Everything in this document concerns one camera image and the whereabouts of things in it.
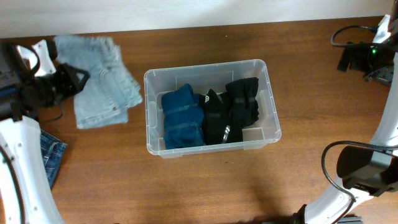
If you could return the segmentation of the light blue jeans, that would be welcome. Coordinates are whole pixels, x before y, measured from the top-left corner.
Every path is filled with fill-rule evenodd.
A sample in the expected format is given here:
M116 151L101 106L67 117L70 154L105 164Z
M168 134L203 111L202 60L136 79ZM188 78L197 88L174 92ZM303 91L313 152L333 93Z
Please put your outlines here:
M140 85L125 67L120 46L110 37L58 35L57 61L90 74L74 97L76 126L91 129L127 123L128 109L142 103Z

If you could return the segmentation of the teal garment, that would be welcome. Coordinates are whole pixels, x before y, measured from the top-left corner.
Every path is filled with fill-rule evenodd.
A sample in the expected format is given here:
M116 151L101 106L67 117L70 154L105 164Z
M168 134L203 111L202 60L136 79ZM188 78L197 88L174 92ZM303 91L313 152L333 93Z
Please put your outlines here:
M166 149L203 146L204 110L200 97L188 83L161 97Z

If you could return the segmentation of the black garment with logo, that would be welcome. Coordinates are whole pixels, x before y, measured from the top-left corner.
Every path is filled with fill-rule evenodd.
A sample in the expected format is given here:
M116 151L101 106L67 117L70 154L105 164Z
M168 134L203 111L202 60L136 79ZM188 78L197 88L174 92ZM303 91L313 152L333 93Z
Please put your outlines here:
M206 145L226 144L243 141L243 130L229 115L232 101L228 92L217 94L209 89L200 96L204 110L202 131Z

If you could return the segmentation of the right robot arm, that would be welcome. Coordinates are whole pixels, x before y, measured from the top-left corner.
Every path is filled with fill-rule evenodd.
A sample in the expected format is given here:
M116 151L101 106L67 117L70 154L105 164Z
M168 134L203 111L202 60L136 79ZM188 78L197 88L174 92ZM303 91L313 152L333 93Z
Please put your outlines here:
M347 214L385 192L397 191L397 13L383 17L370 43L347 42L338 70L364 72L364 80L389 86L384 112L370 143L333 142L323 150L321 166L331 184L314 202L303 205L290 223L361 223Z

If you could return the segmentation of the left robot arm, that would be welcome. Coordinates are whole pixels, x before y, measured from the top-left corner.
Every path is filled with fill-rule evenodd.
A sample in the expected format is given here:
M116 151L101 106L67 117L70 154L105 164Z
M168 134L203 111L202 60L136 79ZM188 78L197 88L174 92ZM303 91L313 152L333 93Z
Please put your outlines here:
M37 110L80 93L90 74L55 66L52 40L1 43L1 196L7 223L63 223L40 149Z

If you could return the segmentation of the dark blue folded jeans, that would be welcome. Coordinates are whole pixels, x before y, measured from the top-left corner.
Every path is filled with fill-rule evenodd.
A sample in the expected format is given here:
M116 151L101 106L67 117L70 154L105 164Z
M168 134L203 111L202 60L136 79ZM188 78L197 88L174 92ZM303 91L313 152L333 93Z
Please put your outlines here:
M53 187L55 179L57 178L57 174L67 146L68 144L41 130L40 149L50 188Z

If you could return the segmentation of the clear plastic storage bin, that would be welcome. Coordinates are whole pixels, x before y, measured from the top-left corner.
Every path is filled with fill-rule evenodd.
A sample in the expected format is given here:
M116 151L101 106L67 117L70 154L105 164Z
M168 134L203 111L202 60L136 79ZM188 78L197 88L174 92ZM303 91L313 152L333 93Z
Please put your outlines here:
M186 83L192 86L194 93L205 94L209 89L222 93L229 82L250 77L259 79L256 95L259 119L243 129L243 141L180 149L166 148L162 95L175 91ZM151 69L144 74L144 93L147 150L164 159L237 149L260 149L282 137L267 65L261 59Z

